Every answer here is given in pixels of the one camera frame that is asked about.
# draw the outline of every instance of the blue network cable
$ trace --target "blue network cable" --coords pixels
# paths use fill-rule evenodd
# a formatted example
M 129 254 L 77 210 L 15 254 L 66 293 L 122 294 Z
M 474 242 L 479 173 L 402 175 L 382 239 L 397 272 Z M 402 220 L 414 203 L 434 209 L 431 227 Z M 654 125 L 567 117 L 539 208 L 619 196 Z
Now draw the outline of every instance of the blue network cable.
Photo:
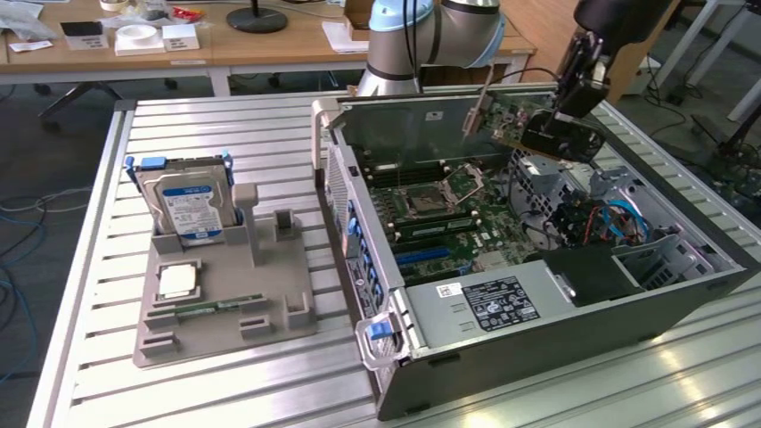
M 37 356 L 37 327 L 34 326 L 34 318 L 31 317 L 31 311 L 27 308 L 26 297 L 23 293 L 10 284 L 7 281 L 0 280 L 0 286 L 7 289 L 10 293 L 15 295 L 15 298 L 21 302 L 21 308 L 23 309 L 23 313 L 26 314 L 27 326 L 31 330 L 31 347 L 29 349 L 29 353 L 26 357 L 21 360 L 18 364 L 10 369 L 10 371 L 0 378 L 0 385 L 5 382 L 5 380 L 13 375 L 14 372 L 21 369 L 26 363 Z
M 37 242 L 34 243 L 34 245 L 31 245 L 31 247 L 26 251 L 23 251 L 14 259 L 11 259 L 3 263 L 0 263 L 0 267 L 6 268 L 10 265 L 13 265 L 14 263 L 17 263 L 22 258 L 25 258 L 38 248 L 38 246 L 42 244 L 42 241 L 45 240 L 45 227 L 38 222 L 13 220 L 11 218 L 7 218 L 2 215 L 0 215 L 0 220 L 6 221 L 7 223 L 13 223 L 14 225 L 33 226 L 35 229 L 38 229 L 38 239 L 37 239 Z

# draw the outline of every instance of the wooden desk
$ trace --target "wooden desk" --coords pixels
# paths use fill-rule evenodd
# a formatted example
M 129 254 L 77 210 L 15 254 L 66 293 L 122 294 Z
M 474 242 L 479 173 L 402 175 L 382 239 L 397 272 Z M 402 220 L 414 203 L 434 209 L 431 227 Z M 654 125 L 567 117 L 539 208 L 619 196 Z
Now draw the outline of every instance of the wooden desk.
M 2 35 L 0 53 L 0 84 L 79 82 L 135 78 L 206 76 L 211 79 L 215 96 L 229 96 L 226 77 L 241 73 L 266 73 L 317 70 L 361 70 L 366 55 L 335 53 L 322 32 L 322 21 L 330 21 L 283 10 L 287 27 L 267 35 L 242 33 L 226 25 L 226 14 L 242 5 L 203 4 L 210 27 L 197 30 L 201 49 L 151 55 L 115 57 L 113 47 L 91 51 L 70 51 L 65 41 L 53 40 L 53 47 L 13 53 L 6 43 L 17 42 L 11 33 Z M 342 9 L 326 4 L 294 6 L 323 15 L 339 16 Z M 61 35 L 59 22 L 93 21 L 113 15 L 103 12 L 94 0 L 71 0 L 66 4 L 45 4 L 41 21 Z M 113 46 L 113 30 L 107 30 Z M 511 25 L 496 53 L 507 71 L 524 66 L 535 52 Z

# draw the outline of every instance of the floor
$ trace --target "floor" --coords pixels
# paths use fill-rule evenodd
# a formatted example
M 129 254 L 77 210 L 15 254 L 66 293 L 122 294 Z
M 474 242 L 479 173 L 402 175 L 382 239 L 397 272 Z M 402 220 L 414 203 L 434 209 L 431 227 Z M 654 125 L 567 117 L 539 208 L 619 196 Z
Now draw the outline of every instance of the floor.
M 652 49 L 652 55 L 658 60 L 664 60 L 680 34 L 683 28 L 664 33 L 658 40 Z M 675 75 L 688 67 L 707 44 L 708 40 L 704 38 L 695 42 Z M 337 76 L 342 84 L 357 83 L 357 72 L 337 73 Z M 679 110 L 684 114 L 699 113 L 708 116 L 724 131 L 731 133 L 735 124 L 723 116 L 758 76 L 761 76 L 761 65 L 736 53 L 726 51 L 719 63 L 700 82 L 702 100 L 687 99 Z M 267 76 L 237 78 L 234 94 L 330 89 L 325 75 L 307 73 L 282 75 L 281 87 L 277 89 L 269 86 L 266 80 Z M 114 89 L 123 97 L 131 99 L 211 95 L 210 84 L 205 78 L 181 78 L 177 81 L 179 88 L 175 91 L 166 89 L 159 79 L 118 82 L 114 83 Z M 676 82 L 678 76 L 674 76 L 666 86 Z M 71 86 L 50 87 L 53 94 L 58 95 Z M 9 86 L 0 87 L 0 99 L 9 90 Z M 0 143 L 0 199 L 27 195 L 41 196 L 71 187 L 87 186 L 93 181 L 110 119 L 111 101 L 103 94 L 95 92 L 87 94 L 55 116 L 54 119 L 61 124 L 61 132 L 57 135 L 46 134 L 39 129 L 35 119 L 35 114 L 50 101 L 51 98 L 34 94 L 30 86 L 17 86 L 11 96 L 0 102 L 0 130 L 3 134 Z M 644 132 L 678 119 L 675 114 L 662 111 L 635 96 L 623 98 L 618 108 Z M 695 144 L 695 137 L 688 128 L 688 123 L 672 127 L 659 133 L 658 138 L 688 149 Z M 761 126 L 755 125 L 747 142 L 752 145 L 761 142 Z M 51 203 L 49 207 L 71 206 L 82 203 L 85 198 L 85 194 L 77 194 Z M 30 211 L 13 218 L 37 221 L 38 215 L 38 212 Z M 50 213 L 45 218 L 43 242 L 30 255 L 9 268 L 14 284 L 27 297 L 38 329 L 38 357 L 21 367 L 25 376 L 0 383 L 0 426 L 3 428 L 23 426 L 26 421 L 37 383 L 34 372 L 39 369 L 45 355 L 82 216 L 82 210 Z M 0 221 L 2 237 L 0 248 L 5 248 L 26 231 L 26 226 Z M 0 308 L 0 320 L 5 319 L 5 306 Z M 29 337 L 27 322 L 22 312 L 18 311 L 9 327 L 0 332 L 0 377 L 27 354 Z

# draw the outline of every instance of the aluminum workbench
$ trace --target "aluminum workbench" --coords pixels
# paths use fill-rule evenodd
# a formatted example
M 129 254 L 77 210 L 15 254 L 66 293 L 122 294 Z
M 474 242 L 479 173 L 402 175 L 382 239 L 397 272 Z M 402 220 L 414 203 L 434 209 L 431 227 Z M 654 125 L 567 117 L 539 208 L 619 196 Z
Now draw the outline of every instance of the aluminum workbench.
M 758 277 L 648 342 L 413 417 L 374 419 L 314 195 L 310 104 L 327 95 L 341 93 L 145 101 L 114 113 L 27 426 L 758 426 Z M 594 114 L 761 259 L 758 229 L 608 105 Z M 151 220 L 121 165 L 126 155 L 222 149 L 235 181 L 258 183 L 255 216 L 287 207 L 302 221 L 318 333 L 139 370 L 130 354 Z M 606 149 L 596 162 L 614 167 Z

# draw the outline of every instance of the black round base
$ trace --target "black round base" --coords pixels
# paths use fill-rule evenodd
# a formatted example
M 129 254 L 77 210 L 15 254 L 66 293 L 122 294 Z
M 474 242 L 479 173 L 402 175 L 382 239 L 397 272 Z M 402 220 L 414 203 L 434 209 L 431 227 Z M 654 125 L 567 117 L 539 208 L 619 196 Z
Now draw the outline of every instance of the black round base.
M 258 9 L 258 16 L 253 16 L 253 10 L 247 7 L 237 9 L 226 15 L 226 23 L 233 29 L 246 33 L 273 33 L 287 25 L 287 17 L 271 9 Z

